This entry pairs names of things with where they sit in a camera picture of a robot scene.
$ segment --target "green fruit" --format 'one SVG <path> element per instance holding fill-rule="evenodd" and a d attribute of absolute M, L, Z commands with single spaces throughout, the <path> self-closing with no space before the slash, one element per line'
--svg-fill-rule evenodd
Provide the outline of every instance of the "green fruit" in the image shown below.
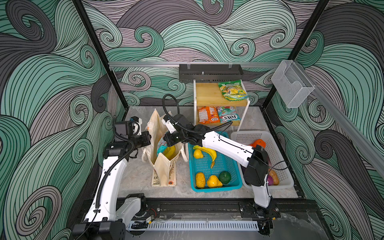
<path fill-rule="evenodd" d="M 229 172 L 222 171 L 222 172 L 219 174 L 218 179 L 219 179 L 219 181 L 222 182 L 223 184 L 228 184 L 228 183 L 231 181 L 231 174 L 229 174 Z"/>

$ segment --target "orange snack bag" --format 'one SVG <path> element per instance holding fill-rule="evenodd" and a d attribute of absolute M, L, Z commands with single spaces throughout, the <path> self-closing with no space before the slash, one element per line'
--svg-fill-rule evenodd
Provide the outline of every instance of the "orange snack bag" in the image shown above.
<path fill-rule="evenodd" d="M 220 122 L 218 113 L 215 107 L 199 107 L 199 123 L 217 123 Z"/>

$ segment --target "yellow object in bag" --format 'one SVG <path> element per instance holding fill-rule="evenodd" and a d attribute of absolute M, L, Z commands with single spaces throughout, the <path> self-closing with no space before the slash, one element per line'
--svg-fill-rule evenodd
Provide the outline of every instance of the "yellow object in bag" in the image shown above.
<path fill-rule="evenodd" d="M 175 146 L 167 147 L 164 150 L 163 154 L 164 154 L 164 156 L 166 156 L 166 158 L 168 158 L 169 160 L 172 160 L 175 151 L 176 151 L 176 147 Z"/>

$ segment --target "wooden shelf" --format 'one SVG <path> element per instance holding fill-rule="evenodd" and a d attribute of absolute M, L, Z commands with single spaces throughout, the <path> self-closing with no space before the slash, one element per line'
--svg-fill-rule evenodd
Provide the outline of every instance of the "wooden shelf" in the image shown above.
<path fill-rule="evenodd" d="M 226 100 L 221 94 L 218 83 L 196 83 L 197 106 L 245 107 L 247 106 L 248 101 L 248 99 L 241 101 Z"/>
<path fill-rule="evenodd" d="M 199 124 L 199 116 L 198 115 L 196 116 L 196 124 Z M 208 126 L 208 127 L 216 127 L 216 126 L 219 126 L 221 124 L 223 124 L 223 123 L 218 122 L 218 123 L 209 123 L 209 124 L 203 124 L 203 125 Z M 231 126 L 239 126 L 239 125 L 240 125 L 240 121 L 233 121 Z"/>

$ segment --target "snack bag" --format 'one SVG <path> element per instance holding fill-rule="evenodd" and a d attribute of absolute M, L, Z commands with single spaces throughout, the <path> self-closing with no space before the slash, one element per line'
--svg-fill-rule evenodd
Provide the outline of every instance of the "snack bag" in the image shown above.
<path fill-rule="evenodd" d="M 241 86 L 241 80 L 218 83 L 221 94 L 229 101 L 239 101 L 248 98 L 245 89 Z"/>
<path fill-rule="evenodd" d="M 217 123 L 220 122 L 218 118 L 218 113 L 215 107 L 200 107 L 199 111 L 199 123 L 208 124 L 208 123 Z"/>
<path fill-rule="evenodd" d="M 217 107 L 217 112 L 221 123 L 241 120 L 235 107 Z"/>

